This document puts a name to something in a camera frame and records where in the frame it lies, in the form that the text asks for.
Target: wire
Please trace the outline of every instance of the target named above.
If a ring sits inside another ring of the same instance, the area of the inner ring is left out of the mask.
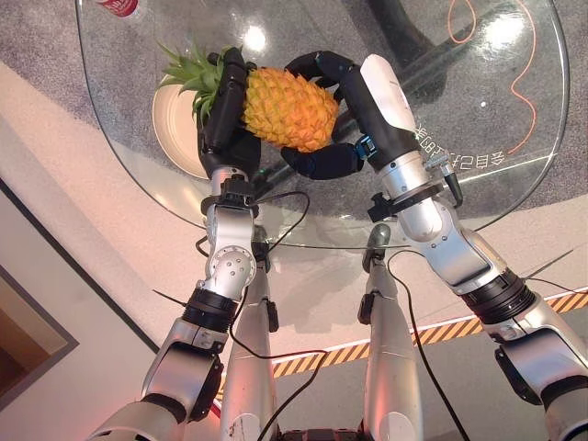
[[[178,305],[182,305],[184,308],[187,306],[187,303],[183,302],[182,300],[178,300],[178,299],[174,299],[171,296],[168,296],[167,294],[163,294],[163,292],[158,291],[157,289],[152,289],[152,291],[155,294],[159,294],[160,296],[162,296],[164,299],[168,299],[171,300],[174,303],[177,303]]]
[[[276,199],[281,199],[281,198],[286,198],[288,196],[294,196],[294,195],[302,195],[306,198],[306,206],[304,207],[304,210],[302,211],[302,214],[300,215],[299,219],[294,222],[287,230],[286,232],[284,232],[281,236],[279,236],[279,238],[268,248],[268,250],[266,251],[266,255],[263,256],[263,258],[261,260],[264,260],[267,258],[267,255],[274,249],[276,248],[284,239],[286,239],[286,237],[297,227],[300,225],[300,223],[302,221],[304,221],[304,218],[306,217],[306,215],[308,214],[309,211],[309,207],[311,206],[311,197],[303,192],[303,191],[289,191],[286,193],[280,193],[278,195],[274,195],[274,196],[270,196],[268,198],[262,198],[257,200],[256,202],[254,202],[253,204],[251,204],[251,206],[253,205],[259,205],[259,204],[263,204],[265,202],[269,202],[270,200],[276,200]],[[326,360],[326,358],[328,357],[329,353],[327,351],[325,351],[324,349],[315,349],[315,350],[310,350],[310,351],[298,351],[298,352],[290,352],[287,354],[279,354],[279,355],[275,355],[275,356],[264,356],[261,354],[257,354],[253,349],[251,349],[249,346],[247,346],[245,343],[243,343],[241,340],[239,340],[234,332],[233,332],[233,325],[235,324],[235,322],[237,321],[237,319],[239,318],[241,312],[243,311],[243,307],[245,305],[245,302],[247,300],[247,294],[249,293],[249,287],[245,287],[245,290],[243,292],[243,298],[241,300],[241,305],[239,305],[239,309],[237,310],[237,312],[235,313],[234,318],[231,321],[231,324],[229,325],[229,335],[231,336],[232,340],[239,345],[240,347],[242,347],[243,349],[245,349],[249,354],[251,354],[252,356],[255,356],[257,358],[261,358],[263,360],[273,360],[276,358],[284,358],[287,356],[302,356],[302,355],[308,355],[308,354],[322,354],[321,358],[319,359],[319,362],[316,366],[316,368],[314,369],[314,371],[312,372],[311,377],[304,383],[302,384],[299,388],[297,388],[277,409],[276,411],[272,414],[272,416],[269,418],[269,420],[267,421],[266,425],[264,426],[264,428],[262,429],[261,433],[259,434],[259,437],[257,437],[257,441],[262,441],[264,436],[266,435],[267,431],[271,428],[272,424],[274,423],[274,421],[279,417],[279,415],[282,413],[282,411],[284,411],[284,409],[286,409],[288,407],[288,405],[294,401],[294,399],[296,399],[296,397],[298,397],[306,388],[308,388],[312,382],[314,381],[314,379],[316,379],[317,375],[319,374],[319,370],[321,369],[322,364],[324,363],[324,361]]]
[[[453,7],[456,3],[456,0],[451,0],[451,2],[449,3],[449,9],[447,11],[447,32],[449,33],[449,37],[451,38],[451,40],[456,44],[467,43],[469,40],[471,40],[471,38],[474,34],[474,31],[476,30],[476,11],[474,10],[474,7],[471,5],[470,0],[465,0],[465,2],[468,5],[469,11],[471,12],[472,17],[473,17],[473,24],[472,24],[471,31],[469,32],[469,35],[465,39],[457,40],[453,34],[453,30],[451,27],[451,17],[452,17]],[[511,148],[507,152],[507,154],[513,154],[516,151],[518,151],[521,147],[523,147],[523,145],[525,145],[525,143],[531,137],[531,134],[533,133],[533,130],[535,129],[535,126],[537,125],[537,110],[535,109],[535,105],[526,96],[523,96],[517,90],[515,90],[516,84],[521,80],[521,78],[523,78],[523,76],[526,75],[526,73],[529,70],[529,67],[531,67],[531,63],[533,62],[533,59],[535,58],[535,51],[537,49],[537,30],[535,29],[535,22],[533,21],[533,17],[531,16],[531,13],[526,8],[523,1],[516,0],[516,3],[519,4],[519,6],[521,7],[521,9],[523,9],[523,12],[525,12],[527,18],[529,19],[529,23],[531,25],[531,30],[533,32],[533,40],[532,40],[533,44],[531,46],[531,54],[529,55],[529,59],[526,62],[525,68],[511,83],[510,90],[514,96],[516,96],[518,99],[520,99],[521,101],[523,101],[525,104],[528,105],[528,107],[531,109],[532,119],[531,119],[531,126],[529,127],[529,130],[527,131],[525,137],[518,144],[516,144],[515,147]]]
[[[409,311],[410,316],[411,316],[411,323],[413,325],[413,331],[414,331],[414,340],[416,341],[416,346],[418,347],[419,353],[421,354],[421,358],[423,359],[424,367],[426,368],[426,371],[429,374],[429,377],[431,378],[431,381],[433,381],[433,384],[435,385],[435,388],[437,389],[437,392],[439,393],[439,396],[441,397],[441,400],[443,400],[443,403],[445,404],[445,407],[447,408],[447,411],[451,415],[451,418],[453,419],[453,422],[455,423],[456,427],[458,428],[459,433],[461,434],[461,437],[464,439],[464,441],[469,441],[469,436],[468,436],[468,433],[466,432],[466,429],[464,429],[463,425],[461,424],[461,421],[459,420],[458,415],[453,410],[453,406],[451,405],[451,402],[449,402],[449,399],[447,398],[446,394],[443,392],[443,389],[441,388],[441,385],[437,381],[437,378],[435,377],[435,374],[433,373],[433,370],[431,369],[431,366],[429,365],[429,361],[427,360],[426,355],[424,354],[423,345],[421,343],[421,337],[420,337],[419,331],[418,331],[418,329],[416,327],[416,320],[414,319],[413,296],[411,295],[411,291],[409,290],[408,286],[402,280],[400,280],[399,278],[397,278],[396,276],[394,276],[392,274],[392,271],[390,270],[390,261],[396,255],[398,255],[400,253],[413,253],[413,254],[418,254],[421,257],[423,257],[423,255],[420,254],[420,253],[417,253],[415,251],[412,251],[412,250],[401,250],[398,253],[393,254],[388,259],[388,263],[386,264],[386,267],[388,268],[388,272],[390,273],[390,275],[398,283],[400,283],[404,287],[404,289],[406,290],[406,294],[408,296],[408,311]]]
[[[287,357],[287,356],[302,356],[302,355],[307,355],[307,354],[322,354],[321,359],[319,360],[319,363],[317,364],[316,368],[312,372],[311,377],[304,384],[302,384],[302,386],[300,386],[299,388],[297,388],[276,409],[276,411],[272,414],[272,416],[269,418],[269,420],[267,420],[267,423],[264,426],[264,428],[262,429],[261,433],[259,434],[259,437],[257,437],[257,441],[262,441],[264,439],[264,436],[266,436],[267,431],[271,428],[272,424],[278,418],[278,416],[282,413],[282,411],[284,409],[286,409],[288,407],[288,405],[291,402],[293,402],[294,399],[296,397],[298,397],[306,388],[308,388],[312,384],[312,382],[314,381],[314,379],[316,379],[316,376],[319,374],[319,370],[321,369],[321,366],[324,363],[324,361],[326,360],[326,358],[328,357],[329,353],[327,351],[325,351],[324,349],[315,349],[315,350],[310,350],[310,351],[290,352],[290,353],[287,353],[287,354],[279,354],[279,355],[276,355],[276,356],[263,356],[261,354],[257,354],[253,349],[251,349],[249,346],[247,346],[245,343],[243,343],[241,340],[239,340],[235,336],[235,334],[234,334],[234,332],[232,330],[232,326],[234,325],[234,323],[236,322],[237,318],[241,314],[241,311],[243,310],[243,306],[244,306],[244,304],[245,304],[245,302],[247,300],[247,294],[248,293],[249,293],[249,287],[246,287],[245,288],[245,291],[243,293],[243,299],[241,300],[241,305],[239,306],[239,309],[235,313],[235,317],[232,320],[231,325],[229,326],[229,335],[231,336],[232,340],[237,345],[239,345],[240,347],[242,347],[243,349],[245,349],[252,356],[255,356],[257,358],[261,358],[263,360],[273,360],[273,359],[276,359],[276,358],[284,358],[284,357]]]
[[[280,245],[280,243],[286,239],[286,237],[292,232],[292,230],[294,230],[296,227],[298,227],[300,225],[300,223],[304,220],[304,218],[306,217],[306,215],[309,212],[309,207],[311,206],[311,197],[305,193],[304,191],[289,191],[287,193],[280,193],[279,195],[274,195],[274,196],[270,196],[269,198],[263,198],[263,199],[259,199],[256,202],[254,202],[253,204],[249,205],[248,207],[253,207],[255,205],[259,205],[259,204],[263,204],[265,202],[269,202],[270,200],[275,200],[275,199],[281,199],[281,198],[285,198],[287,196],[294,196],[294,195],[302,195],[306,198],[306,206],[304,207],[304,210],[302,211],[302,214],[300,215],[300,218],[294,222],[294,224],[292,226],[290,226],[286,232],[284,234],[282,234],[277,241],[275,241],[274,243],[272,243],[272,245],[269,247],[269,249],[266,252],[266,256],[269,254],[270,251],[272,251],[274,248],[276,248],[278,245]],[[209,239],[208,236],[204,236],[201,239],[198,239],[198,241],[196,242],[196,249],[198,250],[199,253],[201,253],[202,255],[204,255],[205,257],[208,257],[209,254],[204,251],[201,247],[201,245],[206,242]]]
[[[201,245],[204,242],[206,242],[208,239],[209,239],[209,237],[207,235],[205,235],[204,237],[202,237],[196,241],[196,249],[198,250],[199,253],[201,253],[205,257],[208,257],[209,254],[202,249]]]
[[[259,199],[257,200],[253,205],[259,205],[259,204],[263,204],[265,202],[269,202],[270,200],[276,200],[276,199],[282,199],[285,198],[287,196],[294,196],[294,195],[301,195],[304,196],[306,198],[306,206],[304,207],[304,210],[302,211],[302,214],[300,215],[300,218],[294,222],[294,224],[292,224],[292,226],[290,226],[290,228],[288,228],[286,230],[286,232],[284,234],[282,234],[277,241],[275,241],[267,250],[266,256],[269,254],[269,252],[271,252],[274,248],[276,248],[284,239],[286,239],[286,237],[296,228],[300,225],[300,223],[302,221],[304,221],[304,218],[306,217],[306,215],[309,212],[309,207],[311,206],[311,197],[305,193],[304,191],[289,191],[286,193],[280,193],[279,195],[274,195],[274,196],[270,196],[268,198],[263,198],[263,199]]]
[[[451,28],[451,13],[453,12],[453,6],[456,3],[456,0],[451,0],[451,3],[449,4],[449,12],[447,12],[447,32],[449,33],[449,37],[451,38],[451,40],[456,43],[456,44],[463,44],[463,43],[467,43],[468,41],[471,40],[471,38],[474,35],[474,32],[476,31],[476,11],[474,11],[474,6],[471,5],[471,2],[469,0],[465,0],[466,1],[466,5],[468,5],[469,11],[471,12],[471,16],[474,20],[473,24],[471,25],[471,31],[469,32],[469,35],[463,39],[463,40],[458,40],[455,38],[454,33],[453,33],[453,29]]]
[[[559,283],[550,282],[549,280],[545,280],[544,278],[524,277],[523,280],[535,280],[536,282],[548,283],[550,285],[553,285],[554,287],[557,287],[557,288],[560,288],[560,289],[564,289],[564,290],[569,291],[569,292],[575,292],[576,294],[586,294],[586,292],[582,292],[582,291],[579,291],[577,289],[566,288],[566,287],[560,285]]]

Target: pineapple crown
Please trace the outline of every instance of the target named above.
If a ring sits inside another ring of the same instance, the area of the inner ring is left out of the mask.
[[[202,121],[210,116],[214,98],[217,95],[224,69],[224,54],[229,48],[225,48],[219,54],[217,64],[209,62],[204,53],[196,44],[181,55],[166,48],[163,44],[160,48],[169,56],[171,61],[164,69],[164,73],[170,75],[165,78],[157,88],[165,85],[182,85],[180,94],[187,90],[196,92],[192,102],[192,114],[197,114]]]

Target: robotic arm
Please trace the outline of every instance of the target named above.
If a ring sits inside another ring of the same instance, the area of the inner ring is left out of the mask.
[[[198,122],[198,153],[212,182],[211,196],[201,206],[210,242],[206,276],[153,361],[141,400],[112,415],[90,440],[181,441],[186,423],[206,417],[219,390],[219,353],[242,291],[256,271],[256,208],[250,206],[253,187],[248,181],[259,167],[260,141],[237,124],[249,67],[239,50],[226,52],[217,103],[206,128]]]
[[[377,55],[341,80],[343,95],[371,144],[367,160],[389,198],[374,197],[374,221],[397,216],[409,243],[480,318],[514,391],[543,404],[552,441],[588,432],[588,359],[583,341],[436,194],[413,137],[414,120],[390,65]],[[454,197],[455,174],[440,164]]]
[[[206,416],[221,382],[219,353],[227,340],[243,289],[255,275],[251,241],[255,208],[252,173],[260,142],[239,126],[247,66],[235,48],[225,54],[222,87],[199,154],[212,181],[202,202],[210,241],[206,277],[197,283],[145,378],[140,401],[128,404],[89,439],[180,441],[189,421]],[[339,84],[365,134],[356,145],[334,144],[310,154],[283,149],[302,175],[350,175],[368,161],[387,196],[379,193],[373,221],[396,216],[409,243],[480,318],[499,344],[496,359],[515,392],[543,404],[552,441],[572,441],[588,431],[586,347],[572,329],[515,275],[476,233],[463,228],[453,207],[437,196],[442,186],[429,173],[439,166],[457,204],[462,196],[447,161],[424,164],[413,136],[413,114],[390,65],[377,55],[361,67],[328,51],[299,57],[287,68],[321,85]]]

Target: white wall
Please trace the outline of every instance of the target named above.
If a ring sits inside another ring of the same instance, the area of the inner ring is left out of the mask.
[[[0,265],[79,342],[0,412],[0,439],[84,439],[139,397],[153,352],[2,193]]]

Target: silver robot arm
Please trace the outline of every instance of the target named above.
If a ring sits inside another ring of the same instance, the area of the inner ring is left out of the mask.
[[[200,421],[212,406],[223,369],[219,353],[256,264],[254,213],[243,195],[246,173],[221,167],[211,180],[206,278],[197,283],[183,316],[172,325],[145,377],[141,400],[113,414],[90,440],[180,441],[186,423]]]
[[[388,193],[388,198],[381,194],[374,197],[372,220],[397,216],[408,242],[499,344],[495,357],[514,391],[523,400],[544,406],[552,441],[572,440],[588,432],[585,344],[479,234],[464,228],[453,207],[436,195],[441,187],[419,153],[413,137],[413,114],[390,65],[370,55],[360,74],[365,87],[357,100],[363,104],[354,113],[360,128],[369,128],[364,132],[371,138],[367,150],[373,154],[367,160]],[[361,93],[361,87],[355,90]],[[367,109],[370,114],[370,106],[378,108],[381,118],[369,118],[362,124],[360,112]],[[447,160],[436,162],[460,199],[460,190],[455,189],[457,179]]]

